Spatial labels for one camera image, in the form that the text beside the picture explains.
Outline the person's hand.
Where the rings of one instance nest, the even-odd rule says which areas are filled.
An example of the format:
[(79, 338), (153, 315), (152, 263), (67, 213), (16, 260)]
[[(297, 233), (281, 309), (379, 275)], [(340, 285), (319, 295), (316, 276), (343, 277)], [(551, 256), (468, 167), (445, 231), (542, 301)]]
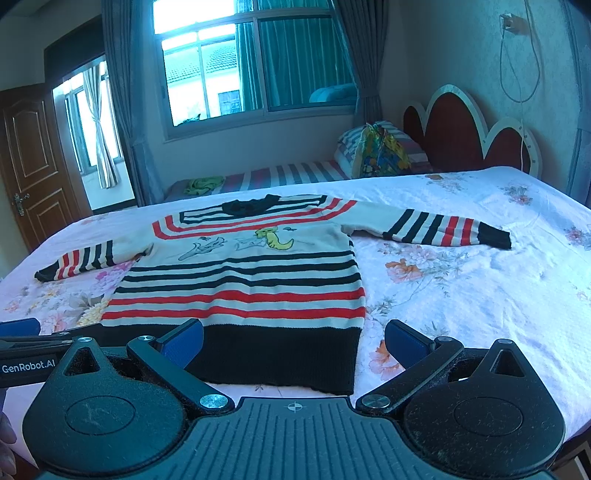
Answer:
[(10, 448), (16, 442), (16, 434), (8, 417), (2, 413), (0, 421), (0, 471), (2, 480), (12, 480), (16, 473), (16, 461)]

